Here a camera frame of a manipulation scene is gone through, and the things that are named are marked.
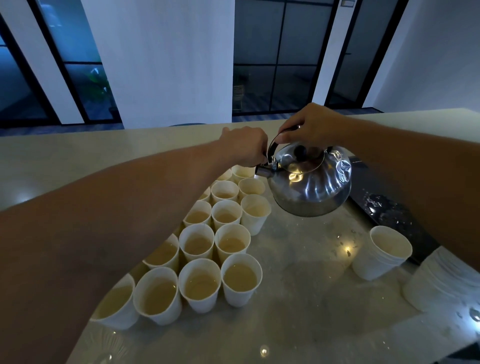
person's right hand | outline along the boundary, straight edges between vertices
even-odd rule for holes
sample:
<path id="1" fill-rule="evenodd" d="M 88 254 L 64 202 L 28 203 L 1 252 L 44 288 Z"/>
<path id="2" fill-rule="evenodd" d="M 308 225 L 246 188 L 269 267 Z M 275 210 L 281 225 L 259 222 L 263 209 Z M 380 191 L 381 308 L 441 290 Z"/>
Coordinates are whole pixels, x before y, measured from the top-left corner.
<path id="1" fill-rule="evenodd" d="M 345 133 L 350 130 L 351 119 L 314 103 L 310 103 L 288 119 L 278 132 L 294 125 L 301 127 L 292 132 L 284 132 L 276 137 L 275 142 L 286 144 L 301 142 L 307 146 L 326 149 L 329 146 L 342 145 Z"/>

glass door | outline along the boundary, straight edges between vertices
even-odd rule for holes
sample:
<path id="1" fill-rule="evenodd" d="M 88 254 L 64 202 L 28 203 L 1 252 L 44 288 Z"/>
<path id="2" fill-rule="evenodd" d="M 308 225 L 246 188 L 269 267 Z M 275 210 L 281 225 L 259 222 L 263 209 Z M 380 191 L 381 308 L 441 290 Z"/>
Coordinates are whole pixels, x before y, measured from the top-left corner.
<path id="1" fill-rule="evenodd" d="M 236 0 L 233 115 L 295 112 L 312 99 L 338 0 Z"/>
<path id="2" fill-rule="evenodd" d="M 325 105 L 361 108 L 408 0 L 357 0 Z"/>
<path id="3" fill-rule="evenodd" d="M 55 111 L 0 16 L 0 127 L 57 124 Z"/>
<path id="4" fill-rule="evenodd" d="M 85 123 L 121 122 L 81 0 L 27 0 Z"/>

person's left hand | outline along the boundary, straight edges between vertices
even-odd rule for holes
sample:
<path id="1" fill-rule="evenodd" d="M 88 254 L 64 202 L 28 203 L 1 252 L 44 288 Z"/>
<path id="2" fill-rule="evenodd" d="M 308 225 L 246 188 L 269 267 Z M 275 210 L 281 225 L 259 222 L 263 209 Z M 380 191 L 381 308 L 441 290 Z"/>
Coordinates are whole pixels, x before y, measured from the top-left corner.
<path id="1" fill-rule="evenodd" d="M 244 126 L 243 128 L 230 130 L 225 127 L 222 130 L 219 141 L 224 143 L 228 153 L 231 153 L 235 164 L 253 167 L 267 162 L 265 153 L 268 136 L 260 128 Z"/>

stainless steel kettle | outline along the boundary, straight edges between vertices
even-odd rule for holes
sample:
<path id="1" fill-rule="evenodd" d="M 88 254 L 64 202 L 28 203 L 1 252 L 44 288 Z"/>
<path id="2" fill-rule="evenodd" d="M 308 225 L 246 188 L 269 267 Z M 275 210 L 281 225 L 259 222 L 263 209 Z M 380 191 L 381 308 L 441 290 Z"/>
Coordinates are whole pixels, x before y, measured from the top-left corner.
<path id="1" fill-rule="evenodd" d="M 296 125 L 284 131 L 298 129 Z M 313 217 L 328 214 L 345 202 L 350 194 L 350 160 L 336 146 L 326 150 L 289 144 L 276 154 L 273 142 L 267 151 L 268 163 L 260 164 L 255 174 L 266 177 L 278 205 L 290 214 Z"/>

hand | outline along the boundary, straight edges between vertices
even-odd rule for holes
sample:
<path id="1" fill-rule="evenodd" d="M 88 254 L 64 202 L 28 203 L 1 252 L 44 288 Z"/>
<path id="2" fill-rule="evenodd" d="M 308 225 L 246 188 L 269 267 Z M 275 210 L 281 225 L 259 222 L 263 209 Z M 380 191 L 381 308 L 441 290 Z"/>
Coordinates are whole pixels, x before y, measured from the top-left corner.
<path id="1" fill-rule="evenodd" d="M 343 136 L 350 130 L 351 118 L 341 115 L 325 106 L 310 103 L 288 119 L 278 132 L 294 125 L 302 125 L 292 132 L 280 134 L 275 142 L 286 144 L 301 142 L 307 146 L 326 149 L 342 145 Z"/>
<path id="2" fill-rule="evenodd" d="M 234 160 L 234 164 L 253 167 L 267 162 L 265 153 L 268 136 L 260 128 L 249 126 L 233 130 L 223 128 L 219 141 L 224 143 L 226 150 Z"/>

